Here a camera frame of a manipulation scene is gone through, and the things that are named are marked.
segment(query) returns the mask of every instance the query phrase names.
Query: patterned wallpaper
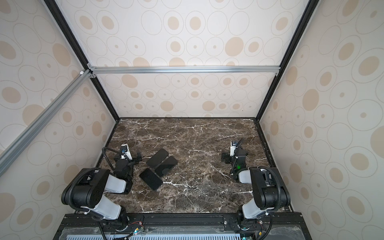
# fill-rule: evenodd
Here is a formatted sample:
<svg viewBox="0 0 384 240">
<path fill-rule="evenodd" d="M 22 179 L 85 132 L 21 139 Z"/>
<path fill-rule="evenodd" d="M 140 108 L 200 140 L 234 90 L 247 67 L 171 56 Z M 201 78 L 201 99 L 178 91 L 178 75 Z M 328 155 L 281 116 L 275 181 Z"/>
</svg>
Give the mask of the patterned wallpaper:
<svg viewBox="0 0 384 240">
<path fill-rule="evenodd" d="M 61 193 L 95 166 L 114 119 L 90 80 L 73 94 L 0 177 L 0 239 L 52 239 L 73 210 Z"/>
<path fill-rule="evenodd" d="M 56 0 L 93 66 L 279 65 L 308 0 Z"/>
<path fill-rule="evenodd" d="M 314 240 L 384 235 L 383 23 L 382 0 L 323 1 L 261 120 Z"/>
<path fill-rule="evenodd" d="M 253 117 L 274 73 L 99 74 L 120 117 Z"/>
<path fill-rule="evenodd" d="M 0 29 L 1 154 L 82 67 L 36 0 L 0 0 Z"/>
</svg>

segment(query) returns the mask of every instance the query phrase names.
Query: brown marble surface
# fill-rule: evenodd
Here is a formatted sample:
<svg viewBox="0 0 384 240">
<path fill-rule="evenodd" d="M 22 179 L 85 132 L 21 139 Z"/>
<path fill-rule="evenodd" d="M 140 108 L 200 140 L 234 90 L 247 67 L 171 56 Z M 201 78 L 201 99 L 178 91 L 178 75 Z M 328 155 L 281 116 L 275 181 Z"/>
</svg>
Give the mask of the brown marble surface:
<svg viewBox="0 0 384 240">
<path fill-rule="evenodd" d="M 230 164 L 221 162 L 231 140 L 244 137 L 247 166 L 267 166 L 262 145 L 251 119 L 122 119 L 109 147 L 118 150 L 128 143 L 133 156 L 140 151 L 143 162 L 134 167 L 134 184 L 127 195 L 106 196 L 127 212 L 200 213 L 236 212 L 252 199 L 250 184 L 229 178 Z M 139 174 L 145 161 L 164 148 L 178 164 L 165 176 L 157 191 L 151 190 Z M 108 153 L 113 161 L 113 154 Z M 103 159 L 102 168 L 109 168 Z"/>
</svg>

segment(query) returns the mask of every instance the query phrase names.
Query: horizontal metal beam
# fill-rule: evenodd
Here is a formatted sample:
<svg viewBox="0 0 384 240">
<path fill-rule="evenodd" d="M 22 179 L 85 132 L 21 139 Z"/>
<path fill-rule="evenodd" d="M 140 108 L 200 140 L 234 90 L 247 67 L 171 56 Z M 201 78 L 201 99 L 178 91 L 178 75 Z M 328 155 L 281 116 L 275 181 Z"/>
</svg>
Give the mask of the horizontal metal beam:
<svg viewBox="0 0 384 240">
<path fill-rule="evenodd" d="M 91 67 L 103 73 L 278 73 L 280 66 Z"/>
<path fill-rule="evenodd" d="M 17 157 L 28 147 L 33 139 L 55 116 L 61 107 L 68 101 L 73 93 L 80 87 L 85 79 L 89 79 L 89 70 L 78 75 L 59 96 L 14 140 L 0 156 L 0 176 L 11 166 Z"/>
</svg>

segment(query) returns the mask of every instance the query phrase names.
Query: black smartphone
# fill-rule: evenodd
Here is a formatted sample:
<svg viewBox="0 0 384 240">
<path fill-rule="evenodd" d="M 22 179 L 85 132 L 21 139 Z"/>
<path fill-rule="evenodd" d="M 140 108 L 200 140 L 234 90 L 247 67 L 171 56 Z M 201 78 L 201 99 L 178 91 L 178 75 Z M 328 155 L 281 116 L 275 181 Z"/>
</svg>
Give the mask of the black smartphone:
<svg viewBox="0 0 384 240">
<path fill-rule="evenodd" d="M 153 190 L 156 191 L 162 184 L 163 181 L 156 176 L 151 169 L 147 168 L 142 173 L 140 173 L 139 177 L 145 181 L 145 183 Z"/>
<path fill-rule="evenodd" d="M 157 167 L 168 155 L 169 153 L 162 148 L 147 161 L 147 165 L 152 169 L 155 169 L 155 167 Z"/>
<path fill-rule="evenodd" d="M 159 177 L 162 177 L 165 174 L 167 174 L 167 172 L 169 172 L 169 170 L 171 170 L 171 168 L 173 168 L 176 164 L 177 164 L 177 160 L 173 156 L 170 156 L 160 166 L 158 166 L 155 169 L 155 173 Z"/>
</svg>

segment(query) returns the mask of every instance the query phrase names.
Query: smartphone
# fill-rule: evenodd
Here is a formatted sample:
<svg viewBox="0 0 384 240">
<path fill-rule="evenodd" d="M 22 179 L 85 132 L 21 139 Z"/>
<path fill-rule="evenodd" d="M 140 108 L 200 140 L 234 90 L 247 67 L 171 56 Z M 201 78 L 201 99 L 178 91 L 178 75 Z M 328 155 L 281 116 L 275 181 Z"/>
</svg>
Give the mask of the smartphone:
<svg viewBox="0 0 384 240">
<path fill-rule="evenodd" d="M 147 168 L 142 173 L 140 173 L 139 177 L 145 181 L 145 183 L 153 190 L 156 191 L 162 184 L 163 181 L 156 176 L 151 169 Z"/>
<path fill-rule="evenodd" d="M 177 164 L 177 160 L 173 156 L 170 156 L 160 166 L 158 166 L 155 169 L 155 173 L 159 177 L 162 177 L 165 174 L 167 174 L 167 172 L 169 172 L 169 170 L 171 170 L 171 168 L 173 168 L 176 164 Z"/>
<path fill-rule="evenodd" d="M 162 148 L 147 161 L 147 165 L 155 169 L 168 155 L 169 153 Z"/>
</svg>

